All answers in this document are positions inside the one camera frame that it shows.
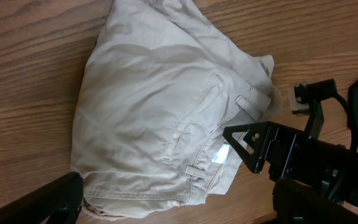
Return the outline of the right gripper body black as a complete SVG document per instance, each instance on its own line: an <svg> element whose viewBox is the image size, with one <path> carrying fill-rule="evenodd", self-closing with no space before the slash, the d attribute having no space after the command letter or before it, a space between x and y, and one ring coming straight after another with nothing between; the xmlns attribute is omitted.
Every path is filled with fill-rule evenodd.
<svg viewBox="0 0 358 224"><path fill-rule="evenodd" d="M294 179L312 187L328 200L343 201L347 171L358 147L357 125L349 105L337 92L333 79L299 84L294 86L293 92L297 103L308 105L309 118L304 130L278 124L267 157L269 177L275 182ZM351 132L349 149L318 139L324 124L321 103L330 98L337 100L346 112L347 127Z"/></svg>

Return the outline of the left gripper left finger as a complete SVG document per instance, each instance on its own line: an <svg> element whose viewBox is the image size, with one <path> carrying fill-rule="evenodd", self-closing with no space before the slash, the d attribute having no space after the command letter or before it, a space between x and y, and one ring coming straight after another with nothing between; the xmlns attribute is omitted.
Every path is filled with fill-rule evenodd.
<svg viewBox="0 0 358 224"><path fill-rule="evenodd" d="M82 209L83 179L69 172L0 208L0 223L75 224Z"/></svg>

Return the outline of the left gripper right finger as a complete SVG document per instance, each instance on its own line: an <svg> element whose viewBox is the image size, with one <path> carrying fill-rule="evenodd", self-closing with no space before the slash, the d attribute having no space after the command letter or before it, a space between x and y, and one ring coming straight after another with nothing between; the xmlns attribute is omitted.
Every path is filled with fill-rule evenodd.
<svg viewBox="0 0 358 224"><path fill-rule="evenodd" d="M278 180L272 195L277 213L273 224L358 224L357 214L293 180Z"/></svg>

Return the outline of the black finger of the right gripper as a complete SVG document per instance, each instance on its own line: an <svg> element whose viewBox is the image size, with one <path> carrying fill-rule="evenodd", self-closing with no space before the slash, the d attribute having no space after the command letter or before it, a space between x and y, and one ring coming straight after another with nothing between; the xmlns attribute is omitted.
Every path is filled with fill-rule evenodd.
<svg viewBox="0 0 358 224"><path fill-rule="evenodd" d="M278 124L267 121L224 128L223 137L242 159L246 167L259 174L267 160Z"/></svg>

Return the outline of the beige shorts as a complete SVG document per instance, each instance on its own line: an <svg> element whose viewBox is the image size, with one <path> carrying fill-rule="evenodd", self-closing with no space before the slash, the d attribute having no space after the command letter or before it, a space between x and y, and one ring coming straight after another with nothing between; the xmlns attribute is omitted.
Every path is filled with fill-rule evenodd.
<svg viewBox="0 0 358 224"><path fill-rule="evenodd" d="M85 212L144 218L225 194L241 158L223 130L276 112L273 68L271 55L240 50L192 1L115 0L73 119Z"/></svg>

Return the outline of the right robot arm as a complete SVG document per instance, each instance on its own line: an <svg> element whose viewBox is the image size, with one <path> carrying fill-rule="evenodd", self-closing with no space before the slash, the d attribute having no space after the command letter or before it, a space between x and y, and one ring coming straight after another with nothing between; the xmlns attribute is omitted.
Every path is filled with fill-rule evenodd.
<svg viewBox="0 0 358 224"><path fill-rule="evenodd" d="M358 207L358 80L347 99L333 79L295 85L289 97L293 113L309 116L304 130L266 121L226 127L224 138L251 172L258 174L268 162L271 180L295 179L334 203ZM330 98L347 114L349 149L318 139L324 124L321 103Z"/></svg>

